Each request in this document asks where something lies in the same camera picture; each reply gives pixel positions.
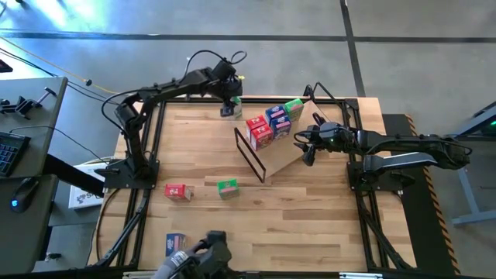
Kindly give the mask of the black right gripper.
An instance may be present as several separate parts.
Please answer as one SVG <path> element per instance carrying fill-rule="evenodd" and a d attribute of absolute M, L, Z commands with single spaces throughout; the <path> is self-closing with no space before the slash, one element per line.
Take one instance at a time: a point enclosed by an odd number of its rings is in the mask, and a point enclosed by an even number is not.
<path fill-rule="evenodd" d="M 318 113 L 314 112 L 312 118 L 316 124 L 309 126 L 306 130 L 294 134 L 298 137 L 307 139 L 303 143 L 294 143 L 294 145 L 303 150 L 303 162 L 307 166 L 312 166 L 315 162 L 315 153 L 320 150 L 328 152 L 351 153 L 354 147 L 353 132 L 345 126 L 337 123 L 326 121 Z"/>

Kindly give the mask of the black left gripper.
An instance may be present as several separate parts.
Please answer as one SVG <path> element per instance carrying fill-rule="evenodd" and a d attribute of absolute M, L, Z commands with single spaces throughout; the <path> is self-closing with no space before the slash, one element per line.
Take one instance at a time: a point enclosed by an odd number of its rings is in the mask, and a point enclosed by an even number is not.
<path fill-rule="evenodd" d="M 215 97 L 220 100 L 230 100 L 233 97 L 243 95 L 243 76 L 233 75 L 227 79 L 220 81 L 215 86 Z M 229 117 L 234 114 L 234 104 L 231 101 L 222 103 L 220 108 L 221 117 Z"/>

